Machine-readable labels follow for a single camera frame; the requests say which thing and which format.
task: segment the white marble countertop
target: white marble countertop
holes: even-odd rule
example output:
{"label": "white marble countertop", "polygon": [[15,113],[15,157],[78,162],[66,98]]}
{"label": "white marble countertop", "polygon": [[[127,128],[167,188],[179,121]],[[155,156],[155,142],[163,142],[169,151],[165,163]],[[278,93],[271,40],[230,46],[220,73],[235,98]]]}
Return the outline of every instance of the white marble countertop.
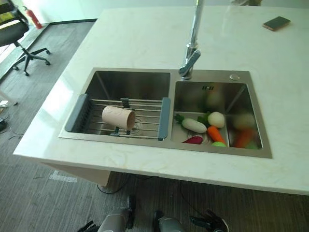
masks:
{"label": "white marble countertop", "polygon": [[[309,194],[309,11],[205,7],[196,69],[250,71],[272,159],[59,138],[92,68],[178,69],[193,7],[103,11],[14,154],[69,166]],[[283,16],[277,32],[262,23]]]}

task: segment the faucet handle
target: faucet handle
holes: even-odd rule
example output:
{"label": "faucet handle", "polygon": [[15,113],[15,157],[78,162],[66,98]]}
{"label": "faucet handle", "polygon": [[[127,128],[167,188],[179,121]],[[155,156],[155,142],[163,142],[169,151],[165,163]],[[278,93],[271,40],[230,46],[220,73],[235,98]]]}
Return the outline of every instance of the faucet handle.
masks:
{"label": "faucet handle", "polygon": [[190,70],[193,68],[193,65],[198,60],[198,58],[201,56],[201,52],[199,50],[195,50],[192,55],[187,59],[186,64],[182,67],[180,67],[178,73],[179,75],[187,80],[190,79],[190,76],[187,76]]}

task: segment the gray carpet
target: gray carpet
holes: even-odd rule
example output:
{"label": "gray carpet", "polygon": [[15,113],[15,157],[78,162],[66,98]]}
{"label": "gray carpet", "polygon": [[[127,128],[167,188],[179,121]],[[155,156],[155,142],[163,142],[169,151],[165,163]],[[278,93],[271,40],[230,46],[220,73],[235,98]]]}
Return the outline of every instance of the gray carpet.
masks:
{"label": "gray carpet", "polygon": [[[156,209],[179,219],[188,232],[204,232],[189,222],[197,213],[182,199],[180,182],[131,176],[118,193],[107,195],[96,184],[77,179],[76,183],[50,180],[54,170],[12,156],[20,137],[40,108],[50,89],[66,67],[93,23],[50,26],[33,46],[47,47],[43,53],[51,66],[31,61],[25,77],[13,71],[0,88],[18,100],[1,117],[8,127],[0,134],[0,232],[74,232],[93,219],[102,222],[112,209],[126,204],[129,194],[137,196],[136,223],[132,232],[151,232]],[[110,190],[117,189],[128,174],[112,173]],[[231,232],[307,232],[309,197],[183,182],[184,197],[204,212],[212,209],[229,224]]]}

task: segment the red vegetable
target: red vegetable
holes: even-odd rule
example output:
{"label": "red vegetable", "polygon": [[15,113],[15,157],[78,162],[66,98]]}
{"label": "red vegetable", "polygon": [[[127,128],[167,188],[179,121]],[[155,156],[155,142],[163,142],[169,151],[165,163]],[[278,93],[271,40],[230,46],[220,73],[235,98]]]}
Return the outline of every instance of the red vegetable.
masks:
{"label": "red vegetable", "polygon": [[226,142],[224,141],[219,130],[216,127],[214,126],[208,127],[207,133],[209,134],[209,136],[212,138],[214,142],[222,142],[226,145]]}
{"label": "red vegetable", "polygon": [[190,139],[187,139],[183,142],[183,144],[201,144],[203,142],[203,138],[199,136],[193,136]]}

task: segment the smartphone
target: smartphone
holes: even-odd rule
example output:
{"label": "smartphone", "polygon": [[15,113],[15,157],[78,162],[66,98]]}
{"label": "smartphone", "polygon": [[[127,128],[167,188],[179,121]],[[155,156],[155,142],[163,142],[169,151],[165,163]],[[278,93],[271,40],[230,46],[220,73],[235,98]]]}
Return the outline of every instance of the smartphone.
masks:
{"label": "smartphone", "polygon": [[279,28],[282,28],[289,23],[290,23],[289,19],[286,19],[286,18],[279,16],[277,18],[274,18],[274,19],[269,20],[268,22],[264,23],[263,27],[267,28],[269,30],[272,30],[272,31],[276,31]]}

